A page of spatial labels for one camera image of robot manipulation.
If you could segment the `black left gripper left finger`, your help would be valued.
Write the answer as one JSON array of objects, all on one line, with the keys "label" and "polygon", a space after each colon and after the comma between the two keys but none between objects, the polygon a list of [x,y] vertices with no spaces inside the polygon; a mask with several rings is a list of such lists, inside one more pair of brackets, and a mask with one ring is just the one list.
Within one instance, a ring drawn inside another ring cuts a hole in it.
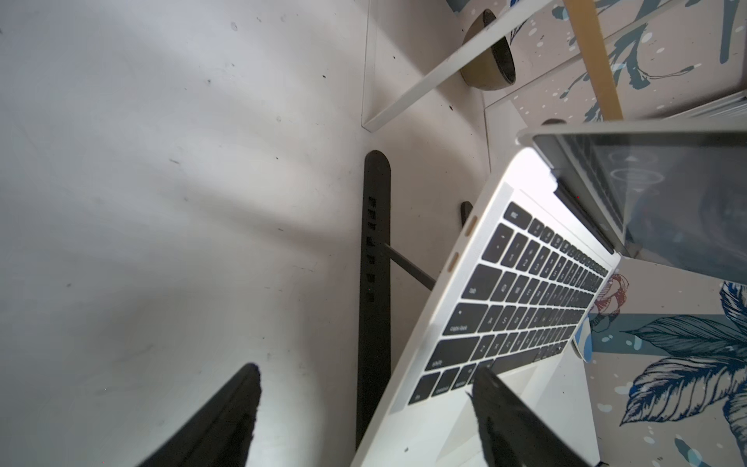
[{"label": "black left gripper left finger", "polygon": [[259,367],[241,367],[143,466],[244,466],[262,395]]}]

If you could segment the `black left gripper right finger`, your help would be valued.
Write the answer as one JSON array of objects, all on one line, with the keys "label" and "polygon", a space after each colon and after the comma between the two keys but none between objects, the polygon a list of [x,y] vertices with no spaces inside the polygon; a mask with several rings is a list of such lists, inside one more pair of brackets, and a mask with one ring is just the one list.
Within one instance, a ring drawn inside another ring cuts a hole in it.
[{"label": "black left gripper right finger", "polygon": [[587,464],[492,371],[476,371],[471,402],[488,466]]}]

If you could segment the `silver laptop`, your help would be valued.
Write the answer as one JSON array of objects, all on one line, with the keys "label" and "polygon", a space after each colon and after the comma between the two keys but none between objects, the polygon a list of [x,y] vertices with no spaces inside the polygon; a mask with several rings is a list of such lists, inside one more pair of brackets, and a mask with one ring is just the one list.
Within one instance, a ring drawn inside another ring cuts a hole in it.
[{"label": "silver laptop", "polygon": [[677,421],[720,403],[744,449],[745,124],[552,119],[519,145],[466,219],[353,464],[443,459],[461,414],[478,426],[478,369],[536,414],[624,258],[721,280],[728,321],[684,315],[635,329],[665,357],[634,379],[622,421]]}]

